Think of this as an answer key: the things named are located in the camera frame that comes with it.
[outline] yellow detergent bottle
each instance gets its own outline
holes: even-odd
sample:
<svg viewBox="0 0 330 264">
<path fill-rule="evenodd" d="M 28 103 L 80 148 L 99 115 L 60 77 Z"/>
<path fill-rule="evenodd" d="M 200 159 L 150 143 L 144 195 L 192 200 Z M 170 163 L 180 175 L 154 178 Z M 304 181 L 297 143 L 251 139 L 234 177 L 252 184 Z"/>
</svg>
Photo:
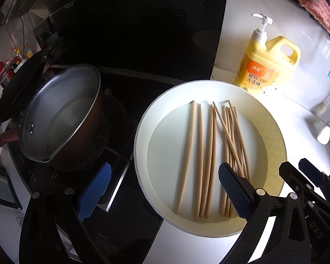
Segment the yellow detergent bottle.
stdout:
<svg viewBox="0 0 330 264">
<path fill-rule="evenodd" d="M 266 41 L 265 27 L 273 20 L 262 14 L 252 14 L 262 19 L 262 27 L 257 28 L 249 39 L 245 54 L 233 83 L 252 94 L 270 94 L 286 83 L 295 72 L 301 58 L 299 48 L 283 36 Z M 281 51 L 287 45 L 291 55 Z"/>
</svg>

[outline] white spoon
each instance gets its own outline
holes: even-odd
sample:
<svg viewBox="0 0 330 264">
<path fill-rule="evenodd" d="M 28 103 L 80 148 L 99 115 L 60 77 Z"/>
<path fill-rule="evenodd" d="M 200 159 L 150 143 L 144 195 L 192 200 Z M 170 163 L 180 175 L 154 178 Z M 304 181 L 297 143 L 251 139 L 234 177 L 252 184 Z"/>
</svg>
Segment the white spoon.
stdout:
<svg viewBox="0 0 330 264">
<path fill-rule="evenodd" d="M 326 145 L 330 140 L 330 122 L 326 123 L 323 128 L 321 128 L 317 140 L 319 143 Z"/>
</svg>

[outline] cooking pot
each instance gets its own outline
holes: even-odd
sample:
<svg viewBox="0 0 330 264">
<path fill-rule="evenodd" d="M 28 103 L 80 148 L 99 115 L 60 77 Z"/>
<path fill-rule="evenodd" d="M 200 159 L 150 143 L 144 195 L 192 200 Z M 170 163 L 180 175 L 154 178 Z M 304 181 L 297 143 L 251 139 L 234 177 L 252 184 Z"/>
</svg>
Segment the cooking pot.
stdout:
<svg viewBox="0 0 330 264">
<path fill-rule="evenodd" d="M 98 158 L 112 130 L 112 109 L 100 91 L 100 74 L 76 65 L 54 76 L 32 97 L 18 129 L 0 135 L 0 147 L 18 140 L 29 159 L 64 171 Z"/>
</svg>

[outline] white pump nozzle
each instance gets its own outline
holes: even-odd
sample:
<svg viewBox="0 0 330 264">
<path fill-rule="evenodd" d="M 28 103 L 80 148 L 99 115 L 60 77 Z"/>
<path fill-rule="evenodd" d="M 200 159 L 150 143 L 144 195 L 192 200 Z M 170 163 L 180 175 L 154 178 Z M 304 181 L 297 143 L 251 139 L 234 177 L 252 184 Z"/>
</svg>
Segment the white pump nozzle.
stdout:
<svg viewBox="0 0 330 264">
<path fill-rule="evenodd" d="M 267 35 L 266 35 L 266 31 L 265 31 L 265 27 L 268 24 L 272 24 L 273 23 L 273 19 L 263 15 L 263 14 L 252 14 L 252 17 L 258 17 L 259 19 L 261 19 L 262 22 L 262 27 L 261 28 L 257 28 L 253 34 L 252 34 L 252 38 L 260 43 L 260 44 L 265 44 L 266 40 L 268 39 Z"/>
</svg>

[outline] wok handle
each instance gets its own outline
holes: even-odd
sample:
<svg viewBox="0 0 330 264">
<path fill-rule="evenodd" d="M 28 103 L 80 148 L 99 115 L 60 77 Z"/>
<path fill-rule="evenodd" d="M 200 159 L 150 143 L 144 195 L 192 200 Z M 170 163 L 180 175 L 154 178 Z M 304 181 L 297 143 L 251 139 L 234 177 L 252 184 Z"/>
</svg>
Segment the wok handle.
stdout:
<svg viewBox="0 0 330 264">
<path fill-rule="evenodd" d="M 4 133 L 0 134 L 0 148 L 7 143 L 11 143 L 13 141 L 18 141 L 18 140 L 19 140 L 18 128 L 9 129 Z"/>
</svg>

